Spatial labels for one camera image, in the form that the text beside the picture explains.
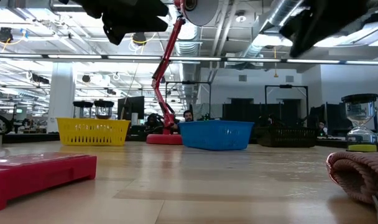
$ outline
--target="white column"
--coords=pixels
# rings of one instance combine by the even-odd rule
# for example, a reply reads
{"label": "white column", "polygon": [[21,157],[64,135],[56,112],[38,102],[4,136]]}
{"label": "white column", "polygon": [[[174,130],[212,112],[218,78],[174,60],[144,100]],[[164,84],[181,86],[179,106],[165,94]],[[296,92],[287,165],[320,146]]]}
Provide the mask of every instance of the white column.
{"label": "white column", "polygon": [[47,132],[57,132],[56,118],[73,117],[76,73],[72,63],[53,63]]}

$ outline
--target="ceiling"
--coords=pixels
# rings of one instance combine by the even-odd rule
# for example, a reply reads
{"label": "ceiling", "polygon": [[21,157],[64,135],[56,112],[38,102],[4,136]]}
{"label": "ceiling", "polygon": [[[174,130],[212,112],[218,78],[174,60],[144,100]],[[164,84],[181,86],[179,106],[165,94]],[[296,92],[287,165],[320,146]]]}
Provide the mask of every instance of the ceiling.
{"label": "ceiling", "polygon": [[[131,35],[126,35],[122,43],[118,46],[110,44],[103,31],[101,20],[87,16],[80,7],[74,5],[62,7],[58,1],[46,2],[41,5],[41,1],[26,1],[26,5],[21,8],[6,7],[7,1],[2,1],[0,5],[0,28],[10,27],[13,34],[11,44],[0,42],[0,53],[9,54],[80,54],[80,55],[162,55],[167,45],[168,37],[172,31],[173,11],[175,10],[172,1],[163,1],[170,8],[170,15],[162,18],[168,22],[169,28],[166,32],[146,33],[147,42],[143,47],[135,45]],[[182,37],[175,48],[174,54],[180,53],[179,47],[184,45],[194,45],[195,55],[190,56],[212,56],[214,39],[218,34],[218,24],[225,22],[221,33],[227,30],[225,41],[223,35],[218,39],[221,47],[221,56],[226,54],[238,54],[245,51],[255,42],[253,34],[254,21],[257,16],[267,13],[272,5],[271,0],[263,1],[238,1],[237,5],[226,7],[227,13],[224,18],[223,9],[225,0],[219,1],[219,9],[213,20],[204,27],[197,28],[197,36],[189,38],[193,30],[190,24],[184,25]],[[231,16],[231,9],[242,11],[246,20],[238,22],[237,16]],[[361,30],[356,30],[349,26],[343,36],[349,37],[351,34],[358,34]],[[267,39],[272,40],[276,31],[271,28],[264,32]],[[328,59],[328,60],[372,60],[378,57],[378,46],[369,46],[378,41],[378,29],[371,33],[363,34],[364,38],[345,44],[337,44],[334,47],[315,47],[302,58],[305,59]],[[259,56],[264,58],[288,58],[290,44],[279,39],[279,43],[265,44]],[[44,77],[52,82],[52,58],[49,60],[17,60],[0,58],[0,85],[11,86],[13,88],[0,88],[0,105],[11,105],[16,101],[37,100],[42,107],[31,110],[34,114],[44,114],[47,112],[49,99],[49,85],[39,86],[30,80],[31,74]],[[193,66],[209,67],[209,63],[194,63]],[[125,96],[145,95],[147,101],[147,111],[158,112],[160,109],[155,104],[154,94],[151,84],[151,77],[157,68],[156,63],[119,63],[119,62],[74,62],[75,71],[78,75],[76,85],[77,100],[95,100],[104,98],[116,101]],[[167,81],[182,81],[188,79],[190,64],[173,63],[165,73]],[[274,67],[273,63],[264,63],[255,69],[269,69]],[[297,72],[309,68],[308,65],[301,64],[278,64],[278,68],[297,69]],[[201,80],[202,77],[196,75],[196,69],[191,72],[191,79]],[[85,83],[83,75],[89,75],[92,80],[102,79],[99,82]],[[107,85],[110,89],[116,89],[116,95],[107,94],[104,89]],[[182,113],[189,103],[193,103],[196,98],[196,86],[182,87],[177,85],[171,90],[168,97],[173,100],[171,105],[176,112]]]}

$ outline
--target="ductwork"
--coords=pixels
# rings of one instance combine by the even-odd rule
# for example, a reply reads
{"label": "ductwork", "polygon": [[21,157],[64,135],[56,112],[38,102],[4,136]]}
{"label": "ductwork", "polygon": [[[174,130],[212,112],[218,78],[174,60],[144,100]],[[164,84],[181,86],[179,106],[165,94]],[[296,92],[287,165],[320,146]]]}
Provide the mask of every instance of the ductwork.
{"label": "ductwork", "polygon": [[[182,26],[181,33],[178,35],[175,48],[179,56],[197,56],[199,54],[199,45],[196,41],[199,39],[199,28],[188,22]],[[182,63],[182,78],[181,81],[200,81],[200,64],[196,63]],[[187,104],[194,104],[193,90],[198,91],[198,85],[183,86],[183,94]]]}
{"label": "ductwork", "polygon": [[[267,29],[281,26],[302,2],[303,0],[274,0],[271,5],[271,10],[257,16],[254,26],[252,27],[252,42],[250,46],[236,56],[245,58],[258,56],[265,46],[259,45],[255,41],[257,36]],[[255,65],[251,63],[237,63],[235,65],[227,65],[225,68],[242,70],[245,68],[255,68]]]}

